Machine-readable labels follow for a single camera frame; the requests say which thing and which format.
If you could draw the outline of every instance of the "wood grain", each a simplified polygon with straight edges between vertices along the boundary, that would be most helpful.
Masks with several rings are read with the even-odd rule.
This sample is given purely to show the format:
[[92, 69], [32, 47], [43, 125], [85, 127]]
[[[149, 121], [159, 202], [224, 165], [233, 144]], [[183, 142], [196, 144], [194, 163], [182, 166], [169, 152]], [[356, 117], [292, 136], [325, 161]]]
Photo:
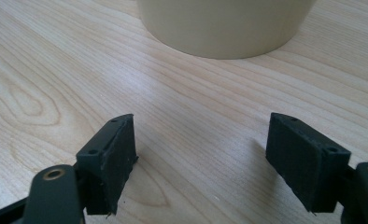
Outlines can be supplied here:
[[134, 113], [118, 214], [87, 223], [339, 223], [341, 206], [306, 213], [264, 158], [274, 111], [368, 161], [368, 0], [318, 0], [288, 44], [233, 61], [163, 45], [133, 0], [0, 1], [0, 208]]

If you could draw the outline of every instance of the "wooden surface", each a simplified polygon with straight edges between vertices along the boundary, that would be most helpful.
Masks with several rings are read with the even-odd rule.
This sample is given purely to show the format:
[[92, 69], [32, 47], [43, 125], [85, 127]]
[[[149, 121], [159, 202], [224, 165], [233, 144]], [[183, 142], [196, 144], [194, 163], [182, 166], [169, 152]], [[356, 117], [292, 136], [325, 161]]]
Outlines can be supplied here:
[[234, 61], [161, 44], [133, 0], [0, 0], [0, 208], [134, 113], [118, 214], [88, 223], [339, 223], [264, 158], [273, 111], [368, 161], [368, 0], [318, 0], [287, 45]]

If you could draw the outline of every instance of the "screw hole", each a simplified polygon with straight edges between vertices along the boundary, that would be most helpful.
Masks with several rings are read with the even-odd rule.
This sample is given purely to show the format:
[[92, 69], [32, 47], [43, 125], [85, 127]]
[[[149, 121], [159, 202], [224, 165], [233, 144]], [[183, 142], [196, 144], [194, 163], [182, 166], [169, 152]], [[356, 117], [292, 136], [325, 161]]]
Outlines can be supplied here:
[[93, 155], [93, 154], [96, 154], [96, 153], [97, 153], [96, 149], [92, 149], [88, 152], [88, 154], [90, 154], [90, 155]]
[[53, 169], [46, 172], [43, 176], [45, 180], [54, 180], [65, 174], [64, 169]]

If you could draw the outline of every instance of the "cylinder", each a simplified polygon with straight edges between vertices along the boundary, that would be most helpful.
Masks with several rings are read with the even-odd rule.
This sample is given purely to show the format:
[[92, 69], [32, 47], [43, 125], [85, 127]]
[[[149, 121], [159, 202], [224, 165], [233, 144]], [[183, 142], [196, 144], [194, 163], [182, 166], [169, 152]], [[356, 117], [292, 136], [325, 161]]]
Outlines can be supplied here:
[[316, 0], [137, 0], [161, 42], [192, 55], [240, 59], [279, 48]]

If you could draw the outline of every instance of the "beige cylindrical container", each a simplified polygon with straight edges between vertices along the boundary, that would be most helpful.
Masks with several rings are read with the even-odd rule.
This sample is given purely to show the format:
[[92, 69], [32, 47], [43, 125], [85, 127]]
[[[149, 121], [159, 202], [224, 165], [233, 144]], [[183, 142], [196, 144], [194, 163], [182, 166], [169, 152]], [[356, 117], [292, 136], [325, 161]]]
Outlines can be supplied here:
[[289, 41], [316, 0], [137, 0], [164, 44], [206, 58], [264, 54]]

